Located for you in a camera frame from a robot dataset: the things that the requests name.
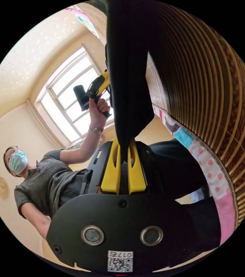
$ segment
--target eyeglasses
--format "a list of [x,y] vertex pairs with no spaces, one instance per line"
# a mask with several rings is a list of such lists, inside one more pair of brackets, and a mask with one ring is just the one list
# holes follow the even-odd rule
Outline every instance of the eyeglasses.
[[10,146],[10,147],[12,147],[12,149],[11,149],[10,153],[6,156],[6,162],[7,163],[11,162],[12,155],[18,151],[18,147],[17,146]]

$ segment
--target round wall plaque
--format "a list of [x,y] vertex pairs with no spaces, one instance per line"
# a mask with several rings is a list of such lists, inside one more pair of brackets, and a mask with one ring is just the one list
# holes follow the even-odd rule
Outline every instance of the round wall plaque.
[[0,197],[1,198],[8,198],[9,196],[9,188],[6,180],[0,177]]

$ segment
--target short hair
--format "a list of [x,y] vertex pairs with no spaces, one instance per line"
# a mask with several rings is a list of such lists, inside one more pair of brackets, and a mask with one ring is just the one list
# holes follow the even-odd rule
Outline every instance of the short hair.
[[8,172],[9,172],[10,174],[12,174],[12,172],[10,171],[10,168],[9,168],[8,165],[7,165],[5,156],[6,156],[7,151],[8,151],[9,149],[12,149],[12,148],[13,148],[13,146],[8,147],[8,148],[6,149],[6,151],[5,151],[5,153],[3,154],[4,165],[5,165],[6,169],[8,170]]

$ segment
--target surgical mask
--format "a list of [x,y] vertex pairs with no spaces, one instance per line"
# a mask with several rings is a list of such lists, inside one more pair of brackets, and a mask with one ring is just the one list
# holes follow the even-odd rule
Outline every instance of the surgical mask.
[[10,169],[16,174],[20,174],[27,166],[27,158],[23,152],[18,150],[12,155],[12,159],[9,163]]

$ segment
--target person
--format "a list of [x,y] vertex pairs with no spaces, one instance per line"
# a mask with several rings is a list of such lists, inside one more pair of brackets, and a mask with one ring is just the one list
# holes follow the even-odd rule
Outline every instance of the person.
[[[104,99],[100,99],[97,105],[90,99],[89,107],[91,125],[81,148],[50,151],[36,166],[30,165],[17,147],[9,147],[3,156],[9,173],[24,178],[14,190],[18,212],[45,240],[55,212],[64,203],[79,196],[81,191],[85,169],[73,172],[68,165],[83,163],[92,157],[99,142],[98,130],[102,130],[106,123],[102,113],[110,110]],[[168,199],[179,199],[203,187],[208,190],[199,164],[176,139],[154,143],[150,147],[158,160],[163,191]],[[203,200],[184,206],[193,221],[193,226],[189,228],[195,229],[198,239],[191,246],[192,251],[176,263],[185,262],[220,245],[220,222],[213,197],[206,193]]]
[[52,218],[59,208],[64,189],[70,183],[76,183],[81,188],[85,171],[74,172],[68,165],[84,163],[92,157],[106,124],[107,118],[103,113],[110,111],[110,107],[104,99],[95,104],[90,98],[89,111],[90,127],[79,149],[50,151],[36,166],[31,165],[16,146],[8,147],[3,155],[8,172],[24,179],[14,190],[18,212],[37,229],[43,239],[46,239],[51,222],[48,216]]

